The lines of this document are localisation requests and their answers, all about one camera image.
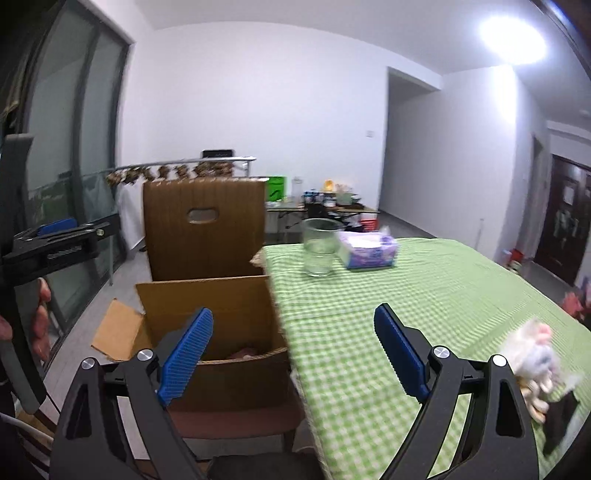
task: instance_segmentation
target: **metal screw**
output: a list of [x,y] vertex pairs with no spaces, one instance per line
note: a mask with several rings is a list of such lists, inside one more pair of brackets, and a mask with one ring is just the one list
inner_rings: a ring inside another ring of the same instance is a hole
[[138,360],[140,362],[145,362],[150,360],[154,356],[154,352],[149,348],[145,348],[144,350],[140,350],[138,352]]
[[82,370],[90,370],[92,367],[95,366],[95,359],[94,358],[85,358],[82,360]]
[[495,355],[492,362],[498,367],[504,367],[507,364],[507,359],[502,355]]
[[433,353],[437,358],[447,358],[449,356],[449,350],[444,346],[436,346]]

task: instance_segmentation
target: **glass cup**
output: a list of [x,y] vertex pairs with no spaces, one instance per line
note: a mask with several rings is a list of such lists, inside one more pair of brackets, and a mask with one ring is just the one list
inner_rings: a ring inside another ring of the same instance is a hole
[[325,277],[339,247],[338,232],[344,225],[328,218],[308,218],[302,222],[304,232],[304,271],[311,277]]

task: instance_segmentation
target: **wooden door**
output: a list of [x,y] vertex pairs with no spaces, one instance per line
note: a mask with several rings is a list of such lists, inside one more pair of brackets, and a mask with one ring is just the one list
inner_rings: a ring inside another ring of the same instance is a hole
[[591,172],[553,155],[550,197],[534,261],[573,285],[591,225]]

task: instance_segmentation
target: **ceiling light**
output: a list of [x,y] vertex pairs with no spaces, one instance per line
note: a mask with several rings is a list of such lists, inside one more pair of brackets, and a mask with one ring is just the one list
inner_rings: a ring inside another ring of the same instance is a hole
[[512,65],[533,63],[546,55],[542,35],[518,18],[489,18],[480,26],[480,35],[486,46]]

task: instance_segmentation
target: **chair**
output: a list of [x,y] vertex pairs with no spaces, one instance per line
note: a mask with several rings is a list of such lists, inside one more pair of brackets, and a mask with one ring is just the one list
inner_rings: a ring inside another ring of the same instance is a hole
[[261,275],[265,184],[250,178],[144,183],[145,242],[154,281]]
[[229,440],[281,435],[283,451],[291,452],[296,428],[305,415],[297,392],[288,392],[284,402],[277,406],[235,411],[181,411],[171,408],[169,414],[183,438]]
[[347,217],[342,214],[329,211],[321,203],[308,203],[306,204],[306,212],[308,218],[328,218],[335,220],[343,224],[345,231],[347,232],[363,232],[362,225],[352,225],[351,222],[347,221]]
[[324,480],[320,462],[312,453],[263,453],[214,458],[210,480]]

